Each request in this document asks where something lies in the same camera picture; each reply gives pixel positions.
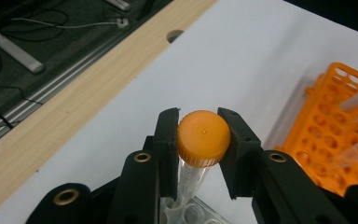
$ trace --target wooden board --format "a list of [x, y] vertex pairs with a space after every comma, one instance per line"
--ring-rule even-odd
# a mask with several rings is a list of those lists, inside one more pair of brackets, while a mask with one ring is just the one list
[[216, 0], [176, 0], [0, 139], [0, 204]]

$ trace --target orange cap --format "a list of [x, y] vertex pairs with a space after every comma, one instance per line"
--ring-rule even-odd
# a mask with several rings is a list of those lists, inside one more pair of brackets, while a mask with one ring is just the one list
[[178, 153], [187, 164], [204, 168], [224, 157], [230, 132], [226, 122], [211, 111], [186, 115], [178, 126]]

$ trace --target white surface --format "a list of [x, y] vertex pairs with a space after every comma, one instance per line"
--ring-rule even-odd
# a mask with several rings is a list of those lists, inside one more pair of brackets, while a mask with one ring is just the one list
[[[232, 109], [265, 142], [298, 83], [331, 62], [358, 69], [358, 33], [283, 1], [221, 0], [2, 204], [0, 223], [25, 222], [61, 184], [96, 189], [120, 175], [167, 108], [181, 118]], [[251, 200], [229, 199], [218, 166], [198, 195], [232, 223], [255, 223]]]

